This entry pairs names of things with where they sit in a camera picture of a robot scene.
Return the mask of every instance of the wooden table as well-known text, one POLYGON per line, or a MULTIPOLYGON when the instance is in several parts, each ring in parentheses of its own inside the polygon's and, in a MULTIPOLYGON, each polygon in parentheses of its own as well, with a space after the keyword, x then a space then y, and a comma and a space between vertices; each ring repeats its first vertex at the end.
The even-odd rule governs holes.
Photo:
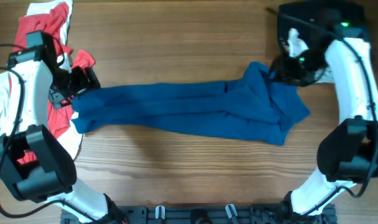
MULTIPOLYGON (((0 1, 0 43, 12 43, 28 0, 0 1)), ((240 78, 251 61, 277 55, 276 19, 265 12, 281 0, 76 1, 69 32, 75 53, 96 59, 102 86, 189 83, 240 78)), ((365 4, 378 81, 378 0, 365 4)), ((4 65, 11 49, 0 49, 4 65)), ((105 126, 86 134, 78 176, 118 205, 249 205, 279 202, 316 167, 320 141, 338 124, 332 85, 300 88, 311 116, 289 133, 284 147, 170 133, 141 126, 105 126)), ((0 184, 4 207, 21 213, 0 184)), ((378 223, 378 179, 361 199, 340 195, 339 223, 378 223)), ((60 209, 0 223, 58 223, 60 209)))

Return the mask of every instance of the blue towel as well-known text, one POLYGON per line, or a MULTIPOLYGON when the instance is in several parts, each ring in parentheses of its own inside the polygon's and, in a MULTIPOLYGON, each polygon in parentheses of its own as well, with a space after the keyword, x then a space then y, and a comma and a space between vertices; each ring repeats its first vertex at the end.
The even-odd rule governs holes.
POLYGON ((220 138, 283 145, 309 115, 295 86, 267 79, 252 62, 243 78, 208 83, 130 85, 92 90, 72 102, 79 133, 106 124, 137 124, 220 138))

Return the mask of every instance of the black mount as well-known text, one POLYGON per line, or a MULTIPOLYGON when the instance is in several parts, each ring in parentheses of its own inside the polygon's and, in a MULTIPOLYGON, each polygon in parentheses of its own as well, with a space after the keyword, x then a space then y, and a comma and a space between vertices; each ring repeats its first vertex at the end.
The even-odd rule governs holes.
MULTIPOLYGON (((313 217, 311 221, 279 222, 271 216, 272 211, 278 208, 277 204, 257 204, 246 207, 236 207, 238 224, 337 224, 335 206, 327 205, 322 215, 313 217)), ((193 214, 198 211, 204 211, 207 218, 212 224, 231 224, 233 223, 227 216, 225 207, 184 207, 184 208, 166 208, 165 219, 160 221, 155 219, 155 208, 145 206, 136 207, 119 207, 127 216, 130 224, 196 224, 193 220, 193 214)), ((60 224, 79 224, 77 217, 62 211, 60 224)))

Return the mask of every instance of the black cable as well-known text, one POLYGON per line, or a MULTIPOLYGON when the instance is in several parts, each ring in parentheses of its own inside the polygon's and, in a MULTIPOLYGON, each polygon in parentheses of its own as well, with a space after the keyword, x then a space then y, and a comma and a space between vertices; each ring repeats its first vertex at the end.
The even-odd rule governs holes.
POLYGON ((18 47, 22 50, 25 50, 26 48, 17 44, 0 44, 0 47, 18 47))
POLYGON ((359 62, 360 66, 361 66, 362 73, 363 73, 364 78, 366 80, 366 85, 367 85, 367 94, 368 94, 369 101, 370 101, 369 106, 370 106, 370 109, 371 109, 372 119, 373 119, 373 122, 374 122, 374 133, 373 133, 374 134, 374 153, 373 153, 373 156, 372 156, 372 160, 370 162, 367 177, 366 177, 365 181, 363 182, 362 187, 357 194, 355 194, 348 187, 339 186, 330 195, 328 195, 321 203, 319 203, 317 206, 315 206, 314 208, 312 208, 311 210, 307 211, 305 214, 302 215, 302 216, 307 216, 307 215, 311 214, 312 212, 318 210, 320 207, 322 207, 331 198, 333 198, 340 190, 347 191, 354 198, 361 197, 363 195, 363 193, 366 191, 366 188, 369 185, 369 181, 370 181, 371 176, 372 176, 372 168, 373 168, 373 166, 375 166, 376 161, 377 161, 377 157, 378 157, 378 121, 377 121, 377 116, 376 116, 376 104, 374 103, 370 79, 369 79, 369 75, 368 75, 368 72, 366 70, 366 67, 364 65, 364 62, 363 62, 362 58, 359 56, 359 54, 356 52, 356 50, 348 42, 346 42, 343 37, 340 37, 337 34, 335 34, 334 32, 331 32, 331 31, 329 31, 325 28, 316 26, 316 25, 314 25, 310 22, 304 21, 302 19, 299 19, 299 18, 296 18, 296 17, 293 17, 293 16, 289 16, 288 14, 285 14, 285 13, 282 13, 282 12, 279 13, 279 12, 277 12, 277 11, 271 9, 271 8, 267 8, 267 10, 269 12, 273 13, 273 14, 278 15, 278 16, 280 15, 282 18, 289 19, 291 21, 306 25, 310 28, 316 29, 316 30, 318 30, 318 31, 320 31, 324 34, 328 34, 331 37, 334 37, 335 39, 341 41, 354 54, 357 62, 359 62))
MULTIPOLYGON (((20 74, 18 74, 17 72, 15 72, 13 69, 8 69, 6 67, 0 67, 0 70, 5 70, 5 71, 13 73, 17 77, 17 79, 19 80, 19 84, 20 84, 20 98, 19 98, 19 104, 17 106, 16 118, 14 119, 14 126, 12 128, 12 131, 11 131, 11 133, 10 133, 10 135, 9 135, 6 143, 5 143, 5 146, 4 146, 1 158, 0 158, 0 173, 1 173, 1 169, 2 169, 2 165, 3 165, 4 159, 5 159, 5 157, 7 156, 8 152, 9 152, 9 148, 11 146, 12 140, 14 139, 14 136, 16 135, 16 131, 18 129, 18 126, 19 126, 19 124, 21 122, 21 113, 22 113, 22 107, 24 105, 24 93, 25 93, 25 89, 24 89, 24 80, 22 79, 22 77, 20 76, 20 74)), ((28 217, 28 216, 30 216, 32 214, 35 214, 35 213, 41 211, 42 209, 44 209, 44 208, 46 208, 49 205, 52 205, 54 203, 61 203, 62 205, 67 206, 67 207, 71 208, 72 210, 76 211, 77 213, 79 213, 79 214, 87 217, 91 221, 97 222, 90 215, 88 215, 85 212, 77 209, 76 207, 74 207, 73 205, 69 204, 68 202, 66 202, 64 200, 54 200, 54 201, 45 203, 44 205, 41 205, 41 206, 37 207, 36 209, 34 209, 34 210, 30 211, 30 212, 26 212, 26 213, 18 214, 18 215, 10 214, 7 211, 5 211, 5 209, 2 208, 2 205, 0 203, 0 213, 2 215, 4 215, 5 217, 8 217, 8 218, 24 218, 24 217, 28 217)))

